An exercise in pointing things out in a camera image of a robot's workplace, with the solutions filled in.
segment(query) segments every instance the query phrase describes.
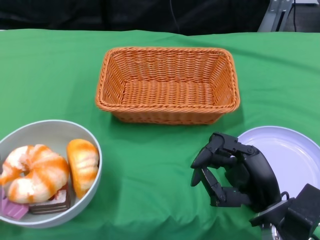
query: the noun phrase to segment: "white bowl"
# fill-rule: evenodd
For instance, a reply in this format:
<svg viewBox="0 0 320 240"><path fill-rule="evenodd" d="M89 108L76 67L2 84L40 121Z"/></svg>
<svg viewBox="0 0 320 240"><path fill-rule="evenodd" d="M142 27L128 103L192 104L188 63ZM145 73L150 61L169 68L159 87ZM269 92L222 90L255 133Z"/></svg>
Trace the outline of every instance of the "white bowl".
<svg viewBox="0 0 320 240"><path fill-rule="evenodd" d="M67 159L66 147L73 139L87 140L95 145L99 151L100 161L98 174L86 195L79 200L75 197L74 191L71 190L70 193L73 194L71 195L71 207L67 211L61 213L43 215L32 215L28 213L21 220L0 216L2 221L28 228L50 228L71 220L85 209L94 197L100 182L102 152L100 145L93 134L79 124L64 120L45 120L34 122L15 130L0 141L0 171L2 172L2 164L9 153L16 148L25 145L44 144Z"/></svg>

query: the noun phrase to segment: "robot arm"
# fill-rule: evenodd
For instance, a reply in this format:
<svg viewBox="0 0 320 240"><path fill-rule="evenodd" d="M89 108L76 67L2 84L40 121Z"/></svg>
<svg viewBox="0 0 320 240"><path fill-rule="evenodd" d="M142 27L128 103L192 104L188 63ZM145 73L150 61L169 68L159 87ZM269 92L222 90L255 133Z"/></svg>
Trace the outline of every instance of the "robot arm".
<svg viewBox="0 0 320 240"><path fill-rule="evenodd" d="M209 170L220 167L225 168L225 177L232 187L221 186ZM282 201L277 178L256 147L215 132L191 168L194 169L191 186L202 182L212 206L249 206L258 213L250 220L251 225L275 226L279 235L274 239L318 239L313 232L320 222L320 190L307 184L296 198L289 199L287 195L288 199Z"/></svg>
<svg viewBox="0 0 320 240"><path fill-rule="evenodd" d="M222 187L208 167L226 169L232 187ZM265 156L254 146L238 142L238 138L215 132L202 148L191 168L191 186L202 182L215 207L249 205L260 212L281 201L278 182Z"/></svg>

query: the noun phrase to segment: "green cloth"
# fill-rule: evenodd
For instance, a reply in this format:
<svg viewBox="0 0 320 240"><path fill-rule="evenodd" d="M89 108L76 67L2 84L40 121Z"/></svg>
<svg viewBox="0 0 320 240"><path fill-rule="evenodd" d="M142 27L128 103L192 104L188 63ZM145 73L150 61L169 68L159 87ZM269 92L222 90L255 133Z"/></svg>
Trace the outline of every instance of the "green cloth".
<svg viewBox="0 0 320 240"><path fill-rule="evenodd" d="M182 36L144 31L0 32L0 139L39 120L88 128L103 152L98 191L70 222L28 229L0 222L1 240L258 240L247 207L214 208L190 165L214 131L263 125L320 144L320 34ZM235 60L241 105L208 126L127 124L95 105L104 54L119 46L219 47ZM228 185L222 169L216 173Z"/></svg>

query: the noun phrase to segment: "orange wicker basket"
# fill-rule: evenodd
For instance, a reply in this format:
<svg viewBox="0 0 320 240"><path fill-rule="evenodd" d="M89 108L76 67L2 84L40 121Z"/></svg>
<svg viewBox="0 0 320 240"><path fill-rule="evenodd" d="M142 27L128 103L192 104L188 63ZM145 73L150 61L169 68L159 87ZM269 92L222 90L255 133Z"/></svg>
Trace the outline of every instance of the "orange wicker basket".
<svg viewBox="0 0 320 240"><path fill-rule="evenodd" d="M114 48L95 102L128 123L212 124L240 104L234 60L221 48Z"/></svg>

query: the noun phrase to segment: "orange-striped pastry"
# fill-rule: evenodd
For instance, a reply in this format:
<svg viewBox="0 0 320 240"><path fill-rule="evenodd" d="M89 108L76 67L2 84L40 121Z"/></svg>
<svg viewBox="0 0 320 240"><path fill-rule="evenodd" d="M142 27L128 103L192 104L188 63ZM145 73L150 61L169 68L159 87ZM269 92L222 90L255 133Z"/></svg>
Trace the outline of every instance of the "orange-striped pastry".
<svg viewBox="0 0 320 240"><path fill-rule="evenodd" d="M74 139L66 147L71 178L76 196L81 199L98 174L99 152L89 141Z"/></svg>
<svg viewBox="0 0 320 240"><path fill-rule="evenodd" d="M13 150L4 161L2 169L0 179L5 195L10 201L19 204L48 200L69 178L67 161L42 144Z"/></svg>

